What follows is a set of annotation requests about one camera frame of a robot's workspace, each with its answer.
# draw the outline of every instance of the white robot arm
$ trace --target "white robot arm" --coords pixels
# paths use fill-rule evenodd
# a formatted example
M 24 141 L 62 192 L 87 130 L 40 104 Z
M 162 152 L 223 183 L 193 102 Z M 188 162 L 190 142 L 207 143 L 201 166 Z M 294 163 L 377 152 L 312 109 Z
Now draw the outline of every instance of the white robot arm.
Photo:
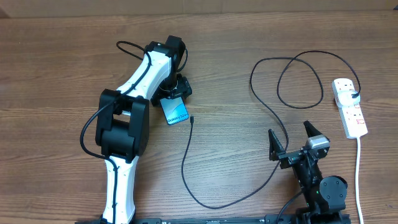
M 98 115 L 95 138 L 102 155 L 116 164 L 118 184 L 114 189 L 116 172 L 111 161 L 105 160 L 108 175 L 105 210 L 100 220 L 88 223 L 132 223 L 136 210 L 133 201 L 136 166 L 149 138 L 149 101 L 157 106 L 163 98 L 186 98 L 192 94 L 187 79 L 176 74 L 184 51 L 185 44 L 179 37 L 169 36 L 165 44 L 151 42 L 146 46 L 150 67 L 135 89 L 123 95 L 147 69 L 147 54 L 125 84 L 116 91 L 104 90 L 101 94 L 99 108 L 114 103 Z M 114 114 L 128 115 L 130 122 L 113 119 Z

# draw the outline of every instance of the black cable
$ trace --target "black cable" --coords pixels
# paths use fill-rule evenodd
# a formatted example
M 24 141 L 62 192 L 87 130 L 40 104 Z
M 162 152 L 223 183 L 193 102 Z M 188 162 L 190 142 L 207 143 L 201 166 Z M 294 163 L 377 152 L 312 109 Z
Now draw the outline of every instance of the black cable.
M 277 115 L 268 105 L 266 105 L 266 104 L 257 96 L 256 92 L 255 92 L 254 89 L 253 89 L 252 78 L 253 78 L 253 74 L 254 74 L 254 71 L 255 71 L 257 65 L 258 65 L 259 63 L 263 62 L 263 61 L 266 61 L 266 60 L 279 60 L 279 59 L 290 60 L 290 62 L 289 62 L 289 63 L 286 65 L 286 67 L 284 68 L 283 72 L 280 74 L 280 77 L 279 77 L 279 80 L 278 80 L 278 84 L 277 84 L 277 96 L 278 96 L 279 100 L 280 100 L 281 102 L 283 102 L 283 104 L 286 105 L 286 106 L 288 106 L 288 107 L 295 108 L 295 109 L 308 109 L 308 108 L 313 108 L 313 107 L 315 107 L 316 105 L 318 105 L 318 104 L 320 104 L 320 103 L 322 102 L 322 99 L 323 99 L 323 85 L 322 85 L 322 82 L 321 82 L 321 80 L 320 80 L 320 78 L 319 78 L 317 72 L 315 71 L 315 69 L 314 69 L 308 62 L 306 62 L 306 61 L 304 61 L 304 60 L 301 60 L 301 59 L 297 58 L 298 56 L 300 56 L 300 55 L 302 55 L 302 54 L 306 54 L 306 53 L 324 53 L 324 54 L 329 54 L 329 55 L 335 56 L 335 57 L 337 57 L 338 59 L 342 60 L 342 61 L 351 69 L 351 71 L 352 71 L 352 73 L 354 74 L 356 80 L 358 81 L 359 91 L 357 92 L 357 94 L 355 94 L 356 96 L 353 95 L 353 98 L 356 98 L 356 97 L 359 95 L 359 92 L 361 91 L 361 85 L 360 85 L 360 83 L 359 83 L 359 78 L 358 78 L 357 74 L 355 73 L 354 69 L 352 68 L 352 66 L 351 66 L 346 60 L 344 60 L 343 58 L 341 58 L 340 56 L 335 55 L 335 54 L 330 53 L 330 52 L 324 52 L 324 51 L 321 51 L 321 50 L 309 50 L 309 51 L 306 51 L 306 52 L 302 52 L 302 53 L 296 55 L 295 57 L 271 57 L 271 58 L 264 58 L 264 59 L 259 60 L 259 61 L 255 64 L 255 66 L 254 66 L 254 68 L 253 68 L 253 70 L 252 70 L 252 72 L 251 72 L 251 74 L 250 74 L 250 81 L 249 81 L 249 83 L 250 83 L 250 89 L 251 89 L 251 91 L 253 92 L 253 95 L 260 101 L 260 103 L 262 103 L 262 104 L 263 104 L 263 105 L 264 105 L 264 106 L 277 118 L 278 122 L 280 123 L 280 126 L 282 127 L 282 130 L 283 130 L 283 132 L 284 132 L 284 134 L 285 134 L 285 137 L 286 137 L 285 151 L 287 151 L 287 148 L 288 148 L 288 146 L 289 146 L 289 135 L 287 134 L 285 125 L 283 124 L 282 120 L 278 117 L 278 115 Z M 311 70 L 312 70 L 312 72 L 314 73 L 314 75 L 316 76 L 316 78 L 317 78 L 317 80 L 318 80 L 319 86 L 320 86 L 320 88 L 321 88 L 321 97 L 320 97 L 319 101 L 318 101 L 317 103 L 315 103 L 314 105 L 304 106 L 304 107 L 292 106 L 292 105 L 287 104 L 285 101 L 283 101 L 283 99 L 282 99 L 282 98 L 280 97 L 280 95 L 279 95 L 279 85 L 280 85 L 280 81 L 281 81 L 281 79 L 282 79 L 282 76 L 283 76 L 283 74 L 286 72 L 286 70 L 288 69 L 289 65 L 290 65 L 294 60 L 296 60 L 296 61 L 298 61 L 298 62 L 302 62 L 302 63 L 306 64 L 308 67 L 310 67 Z M 239 200 L 236 200 L 236 201 L 234 201 L 234 202 L 231 202 L 231 203 L 229 203 L 229 204 L 227 204 L 227 205 L 222 205 L 222 206 L 219 206 L 219 207 L 207 206 L 207 205 L 205 205 L 205 204 L 199 202 L 199 200 L 192 194 L 191 190 L 189 189 L 189 187 L 188 187 L 188 185 L 187 185 L 187 183 L 186 183 L 186 181 L 185 181 L 184 174 L 183 174 L 183 165 L 184 165 L 185 158 L 186 158 L 187 152 L 188 152 L 188 148 L 189 148 L 189 145 L 190 145 L 190 142 L 191 142 L 192 129 L 193 129 L 193 119 L 191 119 L 191 132 L 190 132 L 190 137 L 189 137 L 189 140 L 188 140 L 187 149 L 185 150 L 185 154 L 184 154 L 184 157 L 183 157 L 183 159 L 182 159 L 182 164 L 181 164 L 181 175 L 182 175 L 183 183 L 184 183 L 185 188 L 187 189 L 188 193 L 191 195 L 191 197 L 192 197 L 199 205 L 201 205 L 201 206 L 203 206 L 203 207 L 205 207 L 205 208 L 209 208 L 209 209 L 221 209 L 221 208 L 226 208 L 226 207 L 228 207 L 228 206 L 234 205 L 234 204 L 236 204 L 236 203 L 238 203 L 238 202 L 241 202 L 241 201 L 243 201 L 243 200 L 245 200 L 245 199 L 247 199 L 247 198 L 253 196 L 255 193 L 257 193 L 258 191 L 260 191 L 262 188 L 264 188 L 264 187 L 268 184 L 268 182 L 270 181 L 270 179 L 272 178 L 272 176 L 274 175 L 276 169 L 278 168 L 278 166 L 279 166 L 279 164 L 280 164 L 280 162 L 278 161 L 278 163 L 276 164 L 274 170 L 271 172 L 271 174 L 270 174 L 270 176 L 268 177 L 268 179 L 266 180 L 266 182 L 265 182 L 264 184 L 262 184 L 257 190 L 255 190 L 254 192 L 250 193 L 249 195 L 247 195 L 247 196 L 245 196 L 245 197 L 243 197 L 243 198 L 241 198 L 241 199 L 239 199 Z
M 140 56 L 137 56 L 137 55 L 135 55 L 135 54 L 133 54 L 133 53 L 127 51 L 127 50 L 124 50 L 123 48 L 121 48 L 121 47 L 119 46 L 119 44 L 128 44 L 128 45 L 130 45 L 130 46 L 137 47 L 138 49 L 141 49 L 142 51 L 144 51 L 144 49 L 143 49 L 141 46 L 139 46 L 139 45 L 137 45 L 137 44 L 133 44 L 133 43 L 128 42 L 128 41 L 118 41 L 118 42 L 116 43 L 116 46 L 118 47 L 118 49 L 120 49 L 120 50 L 123 51 L 124 53 L 129 54 L 129 55 L 131 55 L 131 56 L 133 56 L 133 57 L 135 57 L 135 58 L 138 58 L 139 60 L 143 60 Z
M 282 74 L 280 74 L 279 81 L 278 81 L 278 86 L 277 86 L 277 88 L 276 88 L 276 94 L 278 95 L 279 100 L 280 100 L 284 105 L 286 105 L 286 106 L 288 106 L 288 107 L 291 107 L 291 108 L 295 108 L 295 109 L 307 109 L 307 108 L 311 108 L 311 107 L 314 107 L 314 106 L 318 105 L 318 104 L 322 101 L 322 98 L 323 98 L 323 88 L 322 88 L 321 80 L 319 79 L 319 77 L 318 77 L 317 73 L 314 71 L 314 69 L 312 69 L 312 71 L 314 72 L 315 76 L 317 77 L 317 79 L 318 79 L 318 81 L 319 81 L 319 84 L 320 84 L 320 86 L 321 86 L 321 89 L 322 89 L 322 97 L 321 97 L 321 100 L 320 100 L 318 103 L 314 104 L 313 106 L 309 106 L 309 107 L 296 107 L 296 106 L 292 106 L 292 105 L 287 104 L 287 103 L 286 103 L 285 101 L 283 101 L 282 98 L 279 96 L 279 84 L 280 84 L 280 80 L 282 79 L 282 76 L 284 75 L 284 73 L 285 73 L 286 70 L 288 69 L 289 65 L 290 65 L 298 56 L 303 55 L 303 54 L 307 54 L 307 53 L 323 53 L 323 54 L 328 54 L 328 55 L 335 56 L 336 58 L 338 58 L 338 59 L 340 59 L 342 62 L 344 62 L 344 63 L 348 66 L 348 68 L 352 71 L 352 73 L 354 74 L 354 76 L 355 76 L 355 78 L 356 78 L 356 81 L 358 82 L 358 92 L 357 92 L 356 94 L 353 94 L 353 98 L 357 98 L 357 97 L 359 96 L 359 93 L 361 92 L 361 84 L 360 84 L 360 82 L 359 82 L 359 78 L 358 78 L 356 72 L 354 71 L 354 68 L 353 68 L 346 60 L 344 60 L 344 59 L 343 59 L 342 57 L 340 57 L 339 55 L 336 55 L 336 54 L 333 54 L 333 53 L 330 53 L 330 52 L 326 52 L 326 51 L 322 51 L 322 50 L 308 50 L 308 51 L 305 51 L 305 52 L 301 52 L 301 53 L 299 53 L 298 55 L 296 55 L 294 58 L 292 58 L 292 59 L 290 60 L 290 62 L 286 65 L 286 67 L 284 68 Z
M 177 72 L 181 72 L 184 69 L 185 64 L 187 63 L 187 60 L 188 60 L 188 49 L 185 49 L 185 61 L 184 61 L 184 64 L 182 64 L 181 68 L 177 69 Z
M 116 164 L 114 163 L 114 161 L 111 160 L 109 157 L 105 157 L 105 156 L 96 154 L 96 153 L 94 153 L 94 152 L 90 152 L 90 151 L 86 148 L 86 146 L 85 146 L 84 137 L 85 137 L 86 130 L 87 130 L 88 126 L 91 124 L 91 122 L 93 122 L 93 120 L 94 120 L 105 108 L 109 107 L 110 105 L 112 105 L 113 103 L 115 103 L 116 101 L 118 101 L 121 97 L 126 96 L 126 95 L 129 94 L 133 89 L 135 89 L 135 87 L 136 87 L 136 86 L 138 85 L 138 83 L 144 78 L 144 76 L 145 76 L 146 73 L 148 72 L 150 66 L 152 65 L 152 64 L 151 64 L 151 61 L 152 61 L 152 60 L 150 59 L 150 55 L 149 55 L 148 52 L 147 52 L 145 49 L 143 49 L 141 46 L 138 46 L 138 45 L 136 45 L 136 44 L 133 44 L 133 43 L 130 43 L 130 42 L 126 42 L 126 41 L 118 41 L 118 42 L 116 43 L 116 46 L 117 46 L 119 49 L 121 49 L 123 52 L 125 52 L 125 53 L 127 53 L 127 54 L 129 54 L 129 55 L 132 55 L 132 56 L 134 56 L 135 58 L 138 58 L 138 59 L 140 59 L 140 60 L 142 60 L 142 58 L 140 58 L 140 57 L 138 57 L 137 55 L 134 55 L 134 54 L 132 54 L 132 53 L 130 53 L 130 52 L 128 52 L 128 51 L 122 49 L 122 48 L 120 48 L 119 45 L 118 45 L 119 43 L 129 44 L 129 45 L 131 45 L 131 46 L 137 47 L 138 49 L 142 50 L 142 51 L 144 52 L 144 54 L 146 54 L 146 55 L 148 56 L 148 66 L 147 66 L 147 68 L 145 69 L 144 73 L 142 73 L 142 75 L 138 78 L 138 80 L 137 80 L 134 84 L 132 84 L 131 87 L 130 87 L 127 91 L 125 91 L 124 93 L 120 94 L 118 97 L 115 98 L 114 101 L 109 102 L 107 105 L 103 106 L 101 109 L 99 109 L 97 112 L 95 112 L 95 113 L 91 116 L 91 118 L 86 122 L 86 124 L 84 125 L 84 127 L 83 127 L 83 129 L 81 130 L 81 133 L 80 133 L 80 146 L 81 146 L 81 148 L 83 149 L 83 151 L 84 151 L 85 153 L 91 155 L 91 156 L 94 156 L 94 157 L 97 157 L 97 158 L 99 158 L 99 159 L 104 159 L 104 160 L 106 160 L 106 161 L 109 161 L 109 162 L 112 164 L 112 166 L 113 166 L 113 170 L 114 170 L 113 204 L 112 204 L 112 208 L 113 208 L 113 222 L 112 222 L 112 223 L 113 223 L 113 224 L 115 224 L 115 220 L 116 220 L 116 189 L 117 189 L 117 186 L 118 186 L 118 167 L 116 167 Z
M 303 192 L 300 191 L 299 193 L 297 193 L 296 195 L 294 195 L 294 196 L 282 207 L 282 209 L 280 210 L 280 212 L 279 212 L 279 214 L 278 214 L 278 216 L 277 216 L 277 218 L 276 218 L 275 224 L 278 224 L 278 223 L 279 223 L 280 216 L 283 214 L 283 212 L 286 210 L 286 208 L 287 208 L 294 200 L 296 200 L 296 198 L 298 198 L 302 193 L 303 193 Z
M 257 94 L 256 94 L 256 92 L 253 90 L 253 86 L 252 86 L 252 76 L 253 76 L 254 70 L 256 69 L 257 65 L 258 65 L 260 62 L 264 61 L 264 60 L 272 60 L 272 59 L 289 59 L 289 60 L 291 60 L 292 57 L 264 58 L 264 59 L 258 61 L 257 64 L 254 66 L 253 71 L 251 72 L 251 75 L 250 75 L 250 88 L 251 88 L 251 91 L 253 92 L 254 96 L 255 96 L 255 97 L 256 97 L 256 98 L 257 98 L 257 99 L 258 99 L 258 100 L 259 100 L 259 101 L 260 101 L 260 102 L 261 102 L 261 103 L 262 103 L 262 104 L 263 104 L 263 105 L 264 105 L 264 106 L 265 106 L 265 107 L 278 119 L 280 125 L 282 126 L 283 132 L 285 133 L 285 136 L 286 136 L 286 146 L 285 146 L 285 151 L 286 151 L 286 150 L 287 150 L 287 147 L 288 147 L 288 145 L 289 145 L 289 135 L 287 134 L 286 128 L 285 128 L 285 126 L 284 126 L 282 120 L 280 120 L 280 118 L 278 117 L 278 115 L 277 115 L 269 106 L 267 106 L 267 105 L 257 96 Z M 315 72 L 315 70 L 312 68 L 312 66 L 311 66 L 309 63 L 307 63 L 306 61 L 303 61 L 303 60 L 298 59 L 298 58 L 296 58 L 296 59 L 294 59 L 294 60 L 297 60 L 297 61 L 299 61 L 299 62 L 305 63 L 306 65 L 308 65 L 308 66 Z M 270 176 L 268 177 L 268 179 L 267 179 L 258 189 L 256 189 L 255 191 L 253 191 L 253 192 L 250 193 L 249 195 L 247 195 L 247 196 L 245 196 L 245 197 L 243 197 L 243 198 L 241 198 L 241 199 L 239 199 L 239 200 L 236 200 L 236 201 L 234 201 L 234 202 L 231 202 L 231 203 L 229 203 L 229 204 L 227 204 L 227 205 L 222 205 L 222 206 L 219 206 L 219 207 L 212 207 L 212 206 L 205 205 L 205 204 L 201 203 L 201 202 L 192 194 L 191 190 L 189 189 L 189 187 L 188 187 L 188 185 L 187 185 L 187 183 L 186 183 L 186 181 L 185 181 L 184 174 L 183 174 L 183 166 L 184 166 L 185 158 L 186 158 L 186 156 L 187 156 L 188 148 L 189 148 L 190 141 L 191 141 L 192 128 L 193 128 L 193 121 L 191 121 L 191 133 L 190 133 L 190 137 L 189 137 L 187 149 L 185 150 L 185 154 L 184 154 L 184 157 L 183 157 L 183 159 L 182 159 L 181 175 L 182 175 L 182 181 L 183 181 L 183 183 L 184 183 L 184 185 L 185 185 L 185 188 L 187 189 L 188 193 L 191 195 L 191 197 L 192 197 L 199 205 L 201 205 L 201 206 L 203 206 L 203 207 L 205 207 L 205 208 L 209 208 L 209 209 L 221 209 L 221 208 L 226 208 L 226 207 L 229 207 L 229 206 L 234 205 L 234 204 L 236 204 L 236 203 L 239 203 L 239 202 L 241 202 L 241 201 L 243 201 L 243 200 L 246 200 L 247 198 L 253 196 L 253 195 L 256 194 L 258 191 L 260 191 L 261 189 L 263 189 L 263 188 L 268 184 L 268 182 L 271 180 L 272 176 L 274 175 L 275 171 L 277 170 L 277 168 L 278 168 L 278 166 L 279 166 L 279 163 L 280 163 L 280 162 L 278 161 L 278 163 L 276 164 L 274 170 L 271 172 L 271 174 L 270 174 Z
M 193 116 L 192 116 L 192 117 L 191 117 L 191 132 L 190 132 L 190 134 L 189 134 L 189 140 L 188 140 L 188 144 L 187 144 L 187 149 L 185 150 L 185 154 L 184 154 L 184 157 L 183 157 L 182 163 L 181 163 L 181 176 L 182 176 L 182 181 L 184 182 L 185 188 L 187 189 L 188 193 L 191 195 L 191 197 L 192 197 L 199 205 L 201 205 L 201 206 L 203 206 L 203 207 L 205 207 L 205 208 L 209 208 L 209 209 L 221 209 L 221 208 L 225 208 L 225 207 L 234 205 L 234 204 L 236 204 L 236 203 L 238 203 L 238 202 L 241 202 L 241 201 L 243 201 L 243 200 L 249 198 L 250 196 L 253 196 L 255 193 L 257 193 L 258 191 L 260 191 L 263 187 L 265 187 L 265 186 L 268 184 L 268 181 L 271 179 L 272 175 L 274 175 L 274 172 L 276 171 L 276 169 L 278 168 L 278 166 L 275 167 L 275 169 L 272 171 L 271 176 L 268 178 L 268 180 L 267 180 L 261 187 L 259 187 L 257 190 L 255 190 L 255 191 L 252 192 L 251 194 L 249 194 L 249 195 L 247 195 L 247 196 L 245 196 L 245 197 L 243 197 L 243 198 L 241 198 L 241 199 L 239 199 L 239 200 L 236 200 L 236 201 L 234 201 L 234 202 L 232 202 L 232 203 L 229 203 L 229 204 L 223 205 L 223 206 L 219 206 L 219 207 L 207 206 L 207 205 L 205 205 L 205 204 L 199 202 L 199 200 L 192 194 L 191 190 L 188 188 L 188 185 L 187 185 L 187 183 L 186 183 L 186 181 L 185 181 L 185 177 L 184 177 L 184 162 L 185 162 L 185 158 L 187 157 L 189 145 L 190 145 L 190 143 L 191 143 L 193 122 L 194 122 L 194 119 L 193 119 Z

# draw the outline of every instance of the black bracket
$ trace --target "black bracket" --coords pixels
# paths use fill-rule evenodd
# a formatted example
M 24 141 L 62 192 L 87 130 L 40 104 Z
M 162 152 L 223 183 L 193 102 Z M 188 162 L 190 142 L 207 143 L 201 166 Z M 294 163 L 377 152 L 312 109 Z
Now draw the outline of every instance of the black bracket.
M 99 220 L 75 222 L 75 224 L 111 224 L 111 223 L 108 223 L 108 221 L 104 218 L 100 218 Z
M 192 88 L 189 85 L 187 78 L 182 77 L 181 74 L 177 74 L 176 83 L 174 83 L 172 86 L 167 86 L 165 83 L 162 83 L 155 91 L 154 95 L 150 99 L 150 102 L 153 106 L 159 106 L 161 99 L 176 99 L 178 97 L 182 97 L 184 100 L 191 94 Z
M 162 220 L 159 218 L 133 219 L 131 224 L 162 224 Z
M 102 155 L 122 157 L 130 163 L 141 156 L 149 138 L 149 100 L 143 97 L 121 96 L 120 91 L 104 90 L 99 108 L 109 105 L 98 115 L 95 142 L 101 146 Z M 113 115 L 123 111 L 131 113 L 130 122 L 120 121 Z
M 269 136 L 269 160 L 278 161 L 279 156 L 285 154 L 285 149 L 280 144 L 275 132 L 270 129 L 268 130 Z
M 304 127 L 305 131 L 307 132 L 307 136 L 309 138 L 322 134 L 320 131 L 318 131 L 318 129 L 314 128 L 314 126 L 312 126 L 312 124 L 309 121 L 304 121 Z
M 145 47 L 148 52 L 156 51 L 165 54 L 172 59 L 172 73 L 178 70 L 182 55 L 185 51 L 185 44 L 180 37 L 168 36 L 166 43 L 162 44 L 159 42 L 152 41 Z
M 264 217 L 265 224 L 276 224 L 276 218 L 278 215 L 266 215 Z M 336 223 L 336 224 L 351 224 L 351 220 L 349 219 L 349 215 L 342 215 L 338 217 L 337 215 L 329 216 L 329 219 L 325 220 L 311 220 L 311 224 L 321 224 L 321 223 Z M 308 220 L 303 220 L 296 215 L 281 215 L 279 218 L 279 222 L 277 224 L 306 224 L 309 223 Z

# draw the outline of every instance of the plug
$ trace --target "plug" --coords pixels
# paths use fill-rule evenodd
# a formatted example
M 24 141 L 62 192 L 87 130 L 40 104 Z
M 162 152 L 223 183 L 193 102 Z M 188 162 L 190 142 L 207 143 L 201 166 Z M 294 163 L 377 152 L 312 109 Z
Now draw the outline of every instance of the plug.
M 361 101 L 361 96 L 358 95 L 356 98 L 353 98 L 353 95 L 357 93 L 358 92 L 354 90 L 346 90 L 338 92 L 336 97 L 337 106 L 342 108 L 344 106 L 358 104 Z
M 338 78 L 332 82 L 331 87 L 335 94 L 346 137 L 354 139 L 367 134 L 368 129 L 359 105 L 361 97 L 353 98 L 352 96 L 357 93 L 353 81 L 347 78 Z

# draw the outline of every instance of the white cable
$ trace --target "white cable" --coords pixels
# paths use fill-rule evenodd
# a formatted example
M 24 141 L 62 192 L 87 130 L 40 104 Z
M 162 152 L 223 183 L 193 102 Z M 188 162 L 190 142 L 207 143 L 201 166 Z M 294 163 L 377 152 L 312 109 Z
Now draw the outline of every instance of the white cable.
M 359 161 L 361 160 L 361 140 L 360 137 L 356 138 L 356 142 L 358 145 L 358 150 L 356 152 L 356 167 L 355 167 L 355 199 L 356 199 L 356 207 L 358 208 L 359 215 L 359 223 L 363 224 L 362 210 L 361 204 L 359 202 Z

